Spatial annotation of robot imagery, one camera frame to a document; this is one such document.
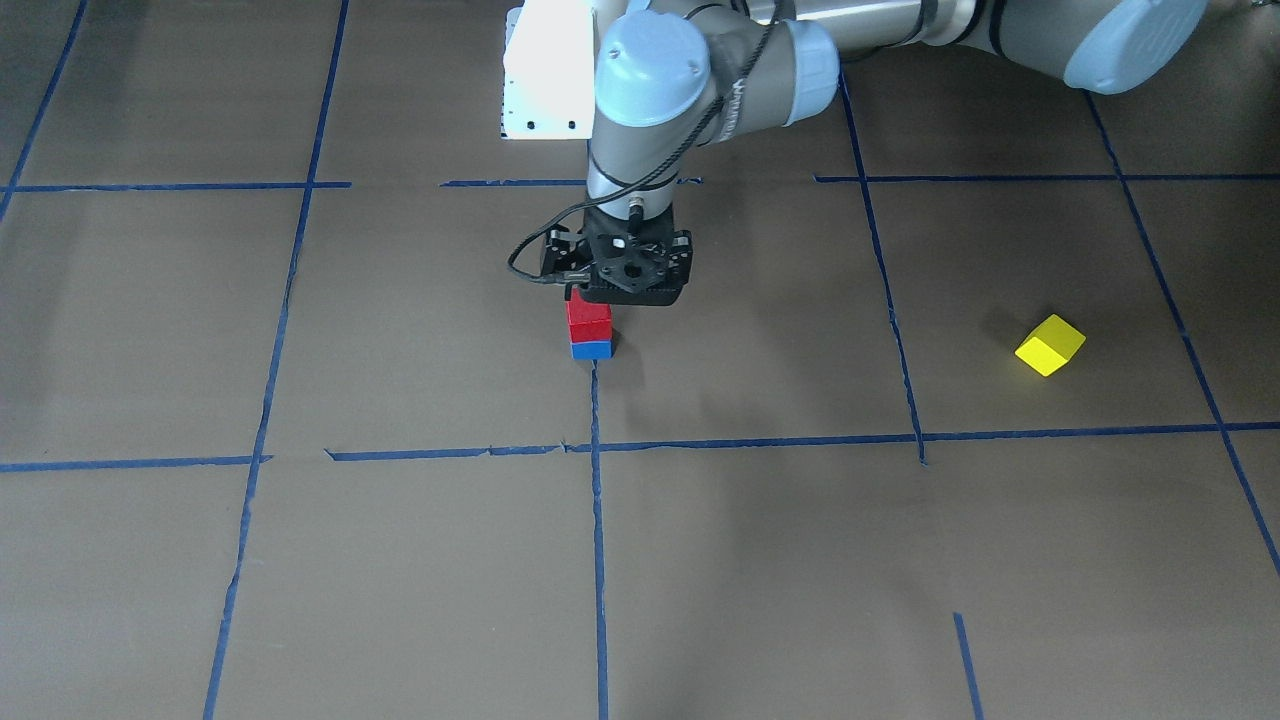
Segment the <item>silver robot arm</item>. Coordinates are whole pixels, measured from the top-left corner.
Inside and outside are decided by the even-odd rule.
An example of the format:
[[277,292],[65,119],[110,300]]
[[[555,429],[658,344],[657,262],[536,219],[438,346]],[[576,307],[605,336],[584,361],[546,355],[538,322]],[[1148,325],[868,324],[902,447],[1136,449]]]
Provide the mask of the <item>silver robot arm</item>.
[[1203,1],[631,1],[598,46],[586,191],[532,232],[536,284],[594,304],[664,306],[689,282],[675,227],[684,155],[827,109],[841,65],[911,44],[963,45],[1094,94],[1126,92],[1181,49]]

